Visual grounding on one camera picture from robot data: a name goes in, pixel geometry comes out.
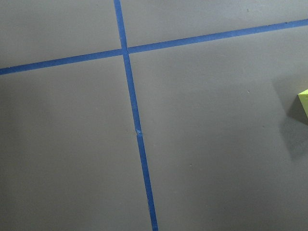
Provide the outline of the yellow foam block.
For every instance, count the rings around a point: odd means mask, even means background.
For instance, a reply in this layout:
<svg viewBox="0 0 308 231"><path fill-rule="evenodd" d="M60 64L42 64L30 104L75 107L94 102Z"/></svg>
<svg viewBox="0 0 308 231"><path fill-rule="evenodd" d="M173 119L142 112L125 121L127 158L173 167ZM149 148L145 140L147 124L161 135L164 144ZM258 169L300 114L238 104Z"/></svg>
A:
<svg viewBox="0 0 308 231"><path fill-rule="evenodd" d="M308 117L308 89L298 94L298 98L301 102L301 105L304 109L306 117Z"/></svg>

